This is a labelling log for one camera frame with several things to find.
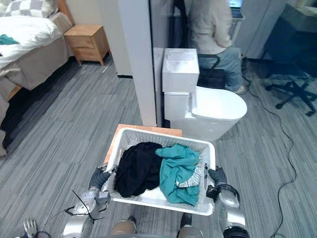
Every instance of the office chair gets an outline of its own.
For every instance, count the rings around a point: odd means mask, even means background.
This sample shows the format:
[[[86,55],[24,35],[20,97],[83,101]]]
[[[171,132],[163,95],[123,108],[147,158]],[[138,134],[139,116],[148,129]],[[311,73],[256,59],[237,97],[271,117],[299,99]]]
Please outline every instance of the office chair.
[[[216,58],[216,62],[211,68],[199,67],[199,78],[197,86],[204,88],[225,89],[226,75],[223,69],[215,69],[220,63],[220,58],[217,55],[198,54],[198,58]]]
[[[276,104],[275,107],[277,109],[281,109],[285,103],[291,101],[295,97],[300,97],[310,108],[311,111],[306,113],[306,115],[310,117],[316,112],[312,101],[317,98],[317,94],[308,92],[305,89],[317,78],[317,51],[311,51],[304,54],[299,60],[295,61],[295,65],[305,73],[309,74],[309,77],[302,86],[299,86],[295,81],[291,81],[287,82],[286,85],[271,84],[265,89],[269,91],[272,88],[278,88],[287,92],[292,92],[293,95],[291,97],[281,103]]]

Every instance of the person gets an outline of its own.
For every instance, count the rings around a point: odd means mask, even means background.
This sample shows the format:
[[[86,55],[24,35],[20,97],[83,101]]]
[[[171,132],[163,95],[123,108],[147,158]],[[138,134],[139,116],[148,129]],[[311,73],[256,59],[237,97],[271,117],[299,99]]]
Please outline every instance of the person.
[[[243,94],[242,57],[240,49],[233,47],[228,34],[232,14],[228,0],[195,0],[190,8],[189,44],[199,54],[217,55],[220,63],[216,68],[225,70],[225,89]],[[198,58],[199,66],[212,68],[215,58]]]

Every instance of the checkered pillow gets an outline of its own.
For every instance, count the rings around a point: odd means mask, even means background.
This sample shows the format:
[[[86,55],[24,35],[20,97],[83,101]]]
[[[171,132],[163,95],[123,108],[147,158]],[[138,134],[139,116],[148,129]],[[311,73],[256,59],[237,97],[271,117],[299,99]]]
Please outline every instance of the checkered pillow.
[[[55,0],[15,0],[4,16],[49,17],[55,11]]]
[[[0,16],[3,16],[11,0],[0,0]]]

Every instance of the white bedsheet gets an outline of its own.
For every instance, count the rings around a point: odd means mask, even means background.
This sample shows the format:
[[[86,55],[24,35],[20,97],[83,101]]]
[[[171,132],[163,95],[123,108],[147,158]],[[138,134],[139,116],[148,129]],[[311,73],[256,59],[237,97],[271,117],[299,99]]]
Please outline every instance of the white bedsheet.
[[[2,34],[12,37],[19,44],[0,45],[0,70],[32,49],[46,46],[61,36],[51,20],[30,16],[0,17]]]

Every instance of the baseboard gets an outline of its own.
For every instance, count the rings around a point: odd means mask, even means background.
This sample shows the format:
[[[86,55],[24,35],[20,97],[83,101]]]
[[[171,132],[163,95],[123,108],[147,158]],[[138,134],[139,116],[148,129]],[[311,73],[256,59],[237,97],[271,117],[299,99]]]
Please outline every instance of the baseboard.
[[[117,74],[118,78],[133,78],[132,75]]]

